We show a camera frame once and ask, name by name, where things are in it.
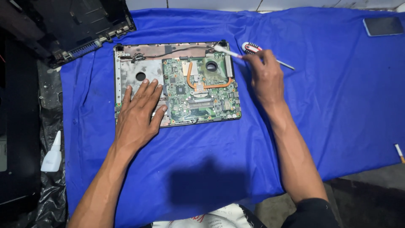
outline green circuit board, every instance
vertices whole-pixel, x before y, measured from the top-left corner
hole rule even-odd
[[[199,85],[198,89],[191,88],[187,83],[190,62],[190,82]],[[227,60],[219,52],[205,58],[163,59],[164,93],[168,97],[170,125],[240,118],[242,114],[237,83],[228,77],[231,67],[230,58]],[[201,86],[227,84],[229,80],[230,84],[224,88],[201,89]]]

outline blue tablecloth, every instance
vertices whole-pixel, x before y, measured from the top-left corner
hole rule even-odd
[[[66,188],[72,215],[114,139],[113,46],[249,41],[296,68],[285,98],[324,180],[398,163],[405,148],[405,36],[368,37],[365,17],[405,14],[295,8],[260,14],[191,9],[133,11],[137,31],[62,67]],[[170,127],[130,165],[116,227],[203,214],[283,191],[268,120],[248,65],[234,59],[240,120]]]

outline plastic bottle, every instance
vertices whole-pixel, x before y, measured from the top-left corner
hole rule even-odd
[[[56,172],[59,170],[60,162],[62,161],[62,153],[60,152],[60,131],[56,134],[51,150],[45,155],[42,162],[41,171]]]

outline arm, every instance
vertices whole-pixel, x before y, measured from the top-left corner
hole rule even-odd
[[[309,198],[328,200],[308,147],[284,100],[283,71],[279,63],[271,50],[246,55],[244,59],[252,66],[252,87],[270,119],[285,190],[296,204]]]
[[[137,151],[159,132],[167,107],[160,107],[150,120],[162,85],[145,79],[131,100],[128,86],[122,101],[115,140],[94,180],[77,205],[68,228],[112,228],[118,194],[128,164]]]

